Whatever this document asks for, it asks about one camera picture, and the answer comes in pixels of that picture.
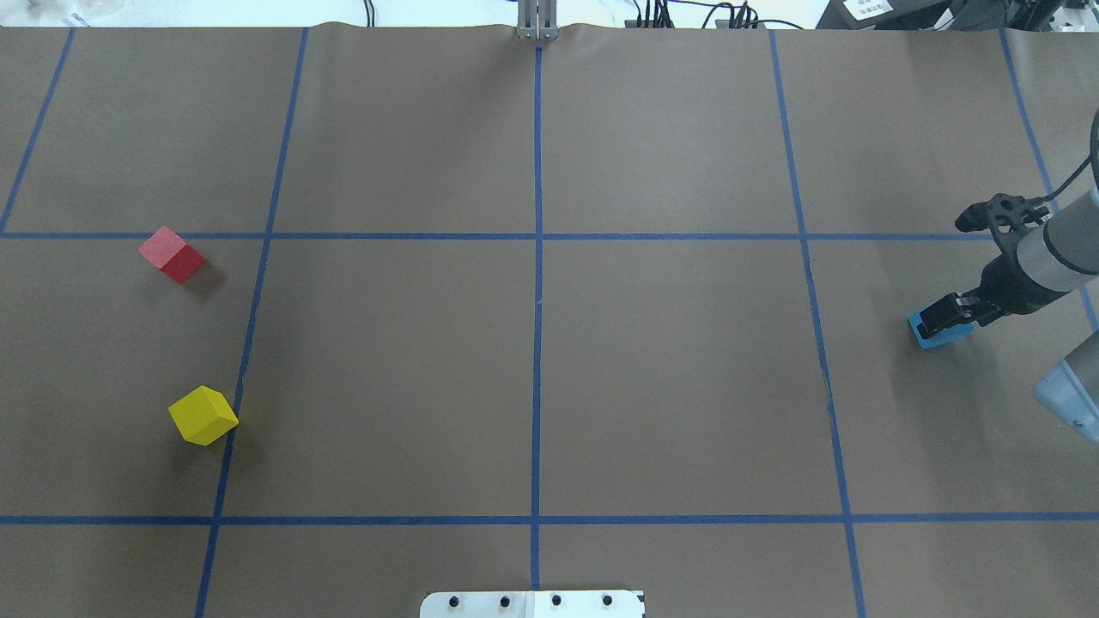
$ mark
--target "metal post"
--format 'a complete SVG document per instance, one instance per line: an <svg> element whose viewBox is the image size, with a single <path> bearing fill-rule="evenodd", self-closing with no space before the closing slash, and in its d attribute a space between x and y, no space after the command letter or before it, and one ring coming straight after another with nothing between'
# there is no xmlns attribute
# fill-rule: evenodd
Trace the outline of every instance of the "metal post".
<svg viewBox="0 0 1099 618"><path fill-rule="evenodd" d="M557 38L557 0L519 0L519 38Z"/></svg>

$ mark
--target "blue tape grid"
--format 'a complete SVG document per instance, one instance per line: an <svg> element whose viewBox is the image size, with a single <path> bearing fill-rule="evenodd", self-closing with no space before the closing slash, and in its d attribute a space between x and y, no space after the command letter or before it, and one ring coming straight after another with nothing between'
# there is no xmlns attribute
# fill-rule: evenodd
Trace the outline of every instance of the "blue tape grid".
<svg viewBox="0 0 1099 618"><path fill-rule="evenodd" d="M42 125L49 110L49 104L56 92L66 60L73 47L76 29L69 29L60 57L54 70L53 78L46 90L45 98L35 120L26 148L12 181L11 190L0 213L0 240L144 240L152 231L143 232L8 232L5 231L12 209L19 196L19 189L30 164L35 144L42 131ZM213 572L213 561L217 553L218 533L222 527L233 526L529 526L531 531L531 586L540 586L540 528L542 526L734 526L734 525L843 525L847 539L848 560L856 609L861 617L866 615L863 598L862 578L858 567L858 553L854 534L854 525L873 523L915 523L915 522L992 522L992 521L1099 521L1099 511L1048 511L1048 512L923 512L923 514L855 514L851 511L846 486L846 474L843 466L843 451L840 440L840 428L835 416L832 397L831 377L828 366L828 351L824 346L820 308L817 299L813 279L810 241L947 241L947 242L985 242L987 234L903 234L903 233L810 233L806 230L804 212L801 203L801 191L797 175L797 164L793 144L790 136L789 117L786 104L786 93L782 86L781 64L777 41L774 32L768 33L775 87L778 97L779 114L782 124L790 185L793 195L793 206L798 223L797 233L546 233L543 227L542 212L542 46L534 52L534 233L400 233L400 232L275 232L275 220L278 211L279 191L282 173L286 165L287 151L290 143L298 89L304 63L309 30L302 29L299 43L297 64L290 101L287 109L282 142L279 150L278 167L271 190L267 224L264 232L186 232L186 239L195 240L262 240L259 265L256 273L256 284L253 291L252 308L245 334L244 350L234 395L234 409L241 409L244 396L244 379L247 373L256 318L263 294L263 284L267 267L270 244L279 241L309 240L364 240L364 241L533 241L535 245L535 289L534 289L534 357L533 357L533 400L532 400L532 445L531 445L531 512L529 516L441 516L441 517L231 517L223 515L225 488L232 463L235 431L231 432L225 444L219 476L218 492L213 512L210 517L175 517L175 516L0 516L3 526L198 526L209 527L210 533L206 560L201 575L199 597L196 604L196 617L204 613L206 599L209 593L210 577ZM1035 164L1042 176L1047 192L1052 184L1042 157L1037 139L1031 125L1026 106L1023 101L1018 76L1007 35L1000 30L1000 43L1003 49L1007 69L1015 93L1023 128L1034 154ZM541 514L541 352L542 352L542 291L543 291L543 249L544 242L569 241L797 241L801 245L806 284L813 318L813 331L817 340L818 358L822 378L828 394L828 412L832 430L833 460L835 464L836 483L840 492L840 514L809 515L623 515L623 516L543 516ZM1095 330L1099 330L1096 313L1087 290L1081 290L1081 300L1088 313L1088 319Z"/></svg>

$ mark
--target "blue tape line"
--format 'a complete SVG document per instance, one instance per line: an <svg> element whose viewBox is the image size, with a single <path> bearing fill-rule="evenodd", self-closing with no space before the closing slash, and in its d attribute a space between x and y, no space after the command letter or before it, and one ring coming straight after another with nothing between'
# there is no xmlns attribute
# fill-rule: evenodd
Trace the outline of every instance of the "blue tape line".
<svg viewBox="0 0 1099 618"><path fill-rule="evenodd" d="M209 517L9 515L0 526L210 526Z"/></svg>
<svg viewBox="0 0 1099 618"><path fill-rule="evenodd" d="M1008 65L1008 76L1011 78L1011 89L1015 92L1015 103L1019 106L1019 117L1023 121L1023 129L1026 131L1026 139L1031 143L1031 152L1034 153L1034 163L1037 165L1039 174L1042 175L1042 185L1046 195L1053 192L1053 183L1050 181L1050 173L1045 167L1045 158L1042 157L1042 148L1037 145L1037 135L1034 134L1034 126L1031 124L1030 114L1026 112L1026 102L1023 100L1023 91L1019 86L1019 76L1015 74L1015 62L1011 56L1011 45L1008 44L1008 33L1000 29L1000 47L1003 49L1003 62ZM1051 203L1054 213L1061 210L1057 200ZM1091 305L1091 297L1087 288L1080 286L1080 302L1084 304L1084 312L1088 316L1088 323L1092 331L1099 331L1099 320L1096 319L1095 307Z"/></svg>
<svg viewBox="0 0 1099 618"><path fill-rule="evenodd" d="M828 351L824 349L824 333L821 327L820 306L817 300L817 284L813 280L812 257L809 253L809 241L806 234L806 217L801 205L801 187L798 183L798 167L793 158L793 141L790 136L790 120L786 107L786 92L782 88L782 69L778 55L778 42L775 31L768 30L770 53L775 68L775 90L778 93L778 110L782 121L782 140L786 142L786 163L790 173L790 187L793 194L793 211L798 220L798 232L801 239L801 260L806 271L806 285L809 289L809 307L813 317L813 334L817 338L817 357L821 374L824 377L824 390L828 397L829 422L832 426L832 457L835 462L835 478L840 488L840 507L843 510L843 528L847 538L847 559L851 563L851 581L854 587L855 608L859 618L866 617L866 602L863 596L863 577L858 567L858 550L855 545L855 527L851 520L851 500L847 496L847 475L843 467L843 446L840 443L840 423L835 416L835 399L832 396L832 377L828 367Z"/></svg>
<svg viewBox="0 0 1099 618"><path fill-rule="evenodd" d="M853 515L856 523L1099 521L1099 512L902 512Z"/></svg>
<svg viewBox="0 0 1099 618"><path fill-rule="evenodd" d="M275 185L271 188L271 201L267 211L267 228L264 233L264 246L259 252L259 266L256 269L256 285L252 293L252 308L248 311L248 325L244 334L244 350L241 353L241 367L236 377L236 393L233 396L233 409L241 413L241 401L244 398L244 378L248 372L252 356L252 341L256 332L256 318L259 313L259 300L263 297L264 278L267 274L267 257L270 252L271 236L275 232L275 218L278 214L278 200L282 189L282 172L286 167L286 154L290 147L290 134L293 128L293 112L298 103L298 88L301 84L301 70L306 62L306 45L309 42L309 29L301 29L301 40L298 43L298 62L293 69L293 84L290 87L290 102L287 106L286 123L282 128L282 143L279 146L278 165L275 168ZM199 584L199 596L195 606L195 617L201 618L206 611L207 595L210 592L210 575L213 572L213 559L218 551L218 533L221 528L222 510L225 505L225 487L229 484L229 468L233 461L233 444L236 442L236 430L231 430L225 439L225 451L221 459L221 474L218 478L218 493L214 497L213 519L210 522L210 537L207 540L206 560L202 563L202 580Z"/></svg>
<svg viewBox="0 0 1099 618"><path fill-rule="evenodd" d="M543 238L547 241L796 241L801 238L793 233L695 233L695 232L652 232L652 233L548 233Z"/></svg>
<svg viewBox="0 0 1099 618"><path fill-rule="evenodd" d="M534 360L531 397L531 589L541 586L542 511L542 46L534 48Z"/></svg>
<svg viewBox="0 0 1099 618"><path fill-rule="evenodd" d="M266 232L178 232L189 240L264 240ZM0 232L8 240L144 240L153 232ZM274 232L277 241L989 241L989 234L847 232Z"/></svg>
<svg viewBox="0 0 1099 618"><path fill-rule="evenodd" d="M425 517L223 517L222 526L526 526L526 516L425 516Z"/></svg>
<svg viewBox="0 0 1099 618"><path fill-rule="evenodd" d="M1096 320L1095 306L1091 305L1091 295L1088 293L1088 288L1080 286L1080 298L1084 299L1084 310L1088 314L1088 322L1091 324L1092 331L1099 331L1099 320Z"/></svg>
<svg viewBox="0 0 1099 618"><path fill-rule="evenodd" d="M1012 512L897 512L897 514L811 514L811 515L542 515L541 526L757 526L757 525L835 525L847 519L854 523L934 523L997 521L1099 521L1099 511L1012 511ZM219 527L236 526L529 526L534 518L525 515L455 516L225 516ZM82 516L9 515L0 516L0 526L210 526L212 517L187 516Z"/></svg>
<svg viewBox="0 0 1099 618"><path fill-rule="evenodd" d="M0 214L0 232L8 227L8 219L11 218L11 210L15 206L15 198L19 197L19 187L23 184L23 176L26 174L26 166L31 163L31 155L34 153L34 145L38 143L38 134L42 132L42 123L46 121L46 112L49 111L49 103L54 100L54 92L57 91L57 82L62 79L62 70L68 59L69 51L73 48L73 40L76 37L76 29L70 27L68 36L65 37L65 46L62 47L62 55L57 58L57 67L54 68L54 77L46 88L46 97L42 100L38 109L38 118L34 121L34 129L31 130L31 139L23 150L23 158L19 162L19 169L15 172L15 179L11 184L11 191L8 192L8 202L4 203L3 213Z"/></svg>
<svg viewBox="0 0 1099 618"><path fill-rule="evenodd" d="M180 238L188 240L263 240L263 232L178 232ZM45 240L45 241L116 241L145 240L153 232L4 232L4 240Z"/></svg>
<svg viewBox="0 0 1099 618"><path fill-rule="evenodd" d="M287 241L533 241L531 233L418 233L418 232L276 232L275 240Z"/></svg>
<svg viewBox="0 0 1099 618"><path fill-rule="evenodd" d="M545 515L543 526L735 526L843 523L842 515Z"/></svg>
<svg viewBox="0 0 1099 618"><path fill-rule="evenodd" d="M1008 46L1008 33L1000 29L1000 47L1003 48L1003 59L1008 65L1008 75L1011 77L1011 88L1015 91L1015 103L1019 106L1019 115L1023 120L1023 129L1026 131L1026 139L1031 143L1031 152L1034 153L1034 162L1037 163L1037 170L1042 175L1042 186L1046 194L1053 192L1053 184L1050 183L1050 175L1045 170L1045 161L1042 158L1042 151L1037 147L1037 136L1034 135L1034 128L1031 125L1030 114L1026 113L1026 103L1023 102L1023 92L1019 87L1019 77L1015 75L1015 63L1011 58L1011 48ZM1057 200L1053 200L1054 210L1058 209Z"/></svg>

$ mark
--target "red cube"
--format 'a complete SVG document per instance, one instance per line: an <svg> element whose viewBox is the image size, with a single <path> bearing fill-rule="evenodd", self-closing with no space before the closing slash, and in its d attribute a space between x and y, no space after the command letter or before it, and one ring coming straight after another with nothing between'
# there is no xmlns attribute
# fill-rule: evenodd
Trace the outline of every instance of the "red cube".
<svg viewBox="0 0 1099 618"><path fill-rule="evenodd" d="M187 241L179 238L167 225L162 227L144 244L141 245L141 254L168 275L177 283L184 283L191 276L199 266L206 262L206 257L187 244Z"/></svg>

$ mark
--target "cable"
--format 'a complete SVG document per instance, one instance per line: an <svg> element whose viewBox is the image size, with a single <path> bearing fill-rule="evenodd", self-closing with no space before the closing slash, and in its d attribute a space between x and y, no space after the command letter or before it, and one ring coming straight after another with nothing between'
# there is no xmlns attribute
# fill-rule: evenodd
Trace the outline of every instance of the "cable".
<svg viewBox="0 0 1099 618"><path fill-rule="evenodd" d="M1091 158L1091 176L1099 187L1099 109L1091 117L1091 147L1088 148Z"/></svg>
<svg viewBox="0 0 1099 618"><path fill-rule="evenodd" d="M641 4L637 0L633 2L637 8L637 27L675 27L671 21L671 13L668 11L668 0L645 0L645 15L641 14Z"/></svg>
<svg viewBox="0 0 1099 618"><path fill-rule="evenodd" d="M695 0L671 0L675 4L695 4L696 7L714 7L712 2L696 2Z"/></svg>
<svg viewBox="0 0 1099 618"><path fill-rule="evenodd" d="M789 26L793 26L793 27L796 27L798 30L804 30L800 25L798 25L798 24L796 24L793 22L788 22L786 20L755 20L755 21L750 21L750 22L745 23L741 27L755 27L756 24L761 24L761 23L781 23L781 24L786 24L786 25L789 25Z"/></svg>
<svg viewBox="0 0 1099 618"><path fill-rule="evenodd" d="M736 10L735 7L733 7L729 2L720 2L718 4L714 4L710 9L710 12L706 14L706 19L702 20L702 30L706 30L706 26L710 24L710 18L713 16L714 11L717 11L718 9L721 9L722 7L729 9L729 23L730 24L733 23L733 11Z"/></svg>
<svg viewBox="0 0 1099 618"><path fill-rule="evenodd" d="M1088 145L1088 157L1085 158L1084 163L1081 163L1079 167L1077 167L1076 170L1068 176L1067 180L1065 180L1064 183L1061 184L1059 187L1057 187L1057 190L1053 191L1047 196L1042 196L1040 198L1031 198L1026 200L1026 202L1036 206L1040 203L1045 203L1047 201L1053 201L1054 199L1057 198L1057 196L1061 195L1062 191L1067 189L1068 186L1073 184L1073 180L1076 180L1076 178L1079 177L1079 175L1083 174L1085 169L1087 169L1088 165L1091 166L1091 175L1095 178L1096 186L1099 187L1099 109L1096 110L1095 115L1091 118L1091 135Z"/></svg>
<svg viewBox="0 0 1099 618"><path fill-rule="evenodd" d="M730 20L729 27L736 30L746 27L744 24L752 21L753 19L759 19L759 13L757 13L756 10L753 9L752 7L748 7L748 3L745 2L741 4L740 10L736 11L736 16Z"/></svg>

